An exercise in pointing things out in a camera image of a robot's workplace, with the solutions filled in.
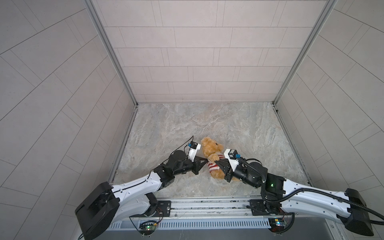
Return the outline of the red white striped knit sweater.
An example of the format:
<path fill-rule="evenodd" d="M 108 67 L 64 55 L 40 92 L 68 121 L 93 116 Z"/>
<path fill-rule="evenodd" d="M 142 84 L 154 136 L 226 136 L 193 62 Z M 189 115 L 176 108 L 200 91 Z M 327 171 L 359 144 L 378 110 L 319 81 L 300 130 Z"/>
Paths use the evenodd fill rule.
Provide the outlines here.
<path fill-rule="evenodd" d="M 208 160 L 209 160 L 209 163 L 208 163 L 209 172 L 212 173 L 212 171 L 220 170 L 220 167 L 215 163 L 215 161 L 223 160 L 223 159 L 225 159 L 225 156 L 223 154 L 221 154 L 221 153 L 211 154 L 208 157 Z"/>

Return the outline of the brown plush teddy bear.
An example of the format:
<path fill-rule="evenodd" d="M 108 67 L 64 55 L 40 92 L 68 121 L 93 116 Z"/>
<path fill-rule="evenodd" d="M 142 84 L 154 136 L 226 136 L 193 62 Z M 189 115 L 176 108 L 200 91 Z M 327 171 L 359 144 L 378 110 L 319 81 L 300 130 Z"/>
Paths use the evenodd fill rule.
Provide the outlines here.
<path fill-rule="evenodd" d="M 202 146 L 203 155 L 205 156 L 205 158 L 207 160 L 211 154 L 221 153 L 224 155 L 223 145 L 218 143 L 217 141 L 209 138 L 209 137 L 205 137 L 202 139 L 201 146 Z M 214 178 L 216 180 L 224 180 L 225 179 L 225 174 L 223 173 L 222 170 L 212 171 L 212 173 L 210 173 L 210 175 L 212 178 Z"/>

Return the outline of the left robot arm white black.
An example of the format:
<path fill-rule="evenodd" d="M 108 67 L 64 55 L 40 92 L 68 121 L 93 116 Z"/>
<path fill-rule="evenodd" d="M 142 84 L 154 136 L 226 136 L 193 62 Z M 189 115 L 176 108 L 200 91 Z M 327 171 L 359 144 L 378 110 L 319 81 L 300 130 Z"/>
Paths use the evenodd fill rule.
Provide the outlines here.
<path fill-rule="evenodd" d="M 190 160 L 184 151 L 176 150 L 144 177 L 121 185 L 99 184 L 75 210 L 82 231 L 79 238 L 93 240 L 111 223 L 135 215 L 151 216 L 158 204 L 155 192 L 172 184 L 177 175 L 187 172 L 198 175 L 207 163 L 205 158 Z"/>

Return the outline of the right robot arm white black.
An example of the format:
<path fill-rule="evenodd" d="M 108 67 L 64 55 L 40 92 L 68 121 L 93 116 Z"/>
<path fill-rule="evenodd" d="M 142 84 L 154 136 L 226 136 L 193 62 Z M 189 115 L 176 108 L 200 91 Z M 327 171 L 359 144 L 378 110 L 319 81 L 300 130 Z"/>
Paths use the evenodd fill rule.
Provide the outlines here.
<path fill-rule="evenodd" d="M 224 172 L 225 180 L 237 178 L 261 190 L 266 212 L 270 214 L 305 214 L 332 220 L 345 229 L 362 236 L 374 235 L 370 214 L 361 194 L 354 189 L 332 192 L 304 186 L 270 174 L 259 162 L 243 159 L 221 159 L 216 165 Z"/>

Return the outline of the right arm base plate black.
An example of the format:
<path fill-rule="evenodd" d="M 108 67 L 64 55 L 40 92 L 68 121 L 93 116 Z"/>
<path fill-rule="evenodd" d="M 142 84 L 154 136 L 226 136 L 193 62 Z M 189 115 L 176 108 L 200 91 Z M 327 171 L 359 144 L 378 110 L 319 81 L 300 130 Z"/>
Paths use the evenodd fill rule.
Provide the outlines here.
<path fill-rule="evenodd" d="M 262 199 L 250 200 L 247 208 L 251 210 L 253 216 L 282 216 L 284 214 L 281 204 L 271 204 Z"/>

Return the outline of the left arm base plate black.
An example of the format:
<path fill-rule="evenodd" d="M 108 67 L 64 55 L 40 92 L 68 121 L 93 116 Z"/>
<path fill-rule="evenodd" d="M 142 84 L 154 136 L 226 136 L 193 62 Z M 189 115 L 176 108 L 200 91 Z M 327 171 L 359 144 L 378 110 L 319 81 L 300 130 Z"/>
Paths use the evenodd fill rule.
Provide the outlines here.
<path fill-rule="evenodd" d="M 156 208 L 150 207 L 144 214 L 133 215 L 135 218 L 161 218 L 169 217 L 171 212 L 171 201 L 158 201 Z"/>

